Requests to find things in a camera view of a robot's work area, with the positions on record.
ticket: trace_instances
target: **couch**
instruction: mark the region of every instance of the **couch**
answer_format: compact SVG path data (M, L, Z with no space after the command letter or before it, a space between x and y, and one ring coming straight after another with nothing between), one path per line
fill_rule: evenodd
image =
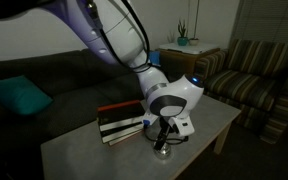
M0 116L0 176L6 179L43 179L43 142L94 121L98 106L144 98L136 74L87 49L0 61L0 80L18 76L51 103L33 114L6 110Z
M288 43L234 39L196 61L204 93L241 109L235 123L271 144L288 126Z

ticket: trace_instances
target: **white wall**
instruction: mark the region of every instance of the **white wall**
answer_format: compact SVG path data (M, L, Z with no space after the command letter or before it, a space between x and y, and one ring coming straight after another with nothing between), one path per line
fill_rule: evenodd
M197 35L225 48L231 35L239 0L200 0ZM179 18L187 18L188 0L132 0L147 31L151 49L178 36ZM196 0L191 0L191 14ZM190 34L194 29L190 18ZM52 14L33 9L10 20L0 20L0 60L84 49L86 46Z

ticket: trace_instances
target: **couch armrest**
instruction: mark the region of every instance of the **couch armrest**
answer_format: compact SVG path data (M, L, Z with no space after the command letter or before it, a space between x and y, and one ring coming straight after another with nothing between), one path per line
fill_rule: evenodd
M272 109L271 116L266 123L261 139L269 142L276 143L278 138L282 135L283 131L288 126L288 78L284 84L280 96L277 98L275 105Z
M200 58L195 62L194 74L200 79L205 80L223 68L226 56L227 51L220 50Z

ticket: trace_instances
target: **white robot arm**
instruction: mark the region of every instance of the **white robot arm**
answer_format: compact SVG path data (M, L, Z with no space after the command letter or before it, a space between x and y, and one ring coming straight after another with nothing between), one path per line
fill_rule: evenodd
M103 61L119 62L136 72L148 105L146 126L163 117L180 137L194 133L189 115L203 85L189 75L169 83L163 72L149 66L148 38L129 0L35 1L65 22Z

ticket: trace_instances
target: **dark gray sofa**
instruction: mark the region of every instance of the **dark gray sofa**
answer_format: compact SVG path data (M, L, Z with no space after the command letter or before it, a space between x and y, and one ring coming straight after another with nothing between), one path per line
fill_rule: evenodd
M40 144L94 121L98 106L143 99L136 74L87 49L0 61L0 79L19 75L53 102L36 115L0 122L0 177L6 179L43 179Z

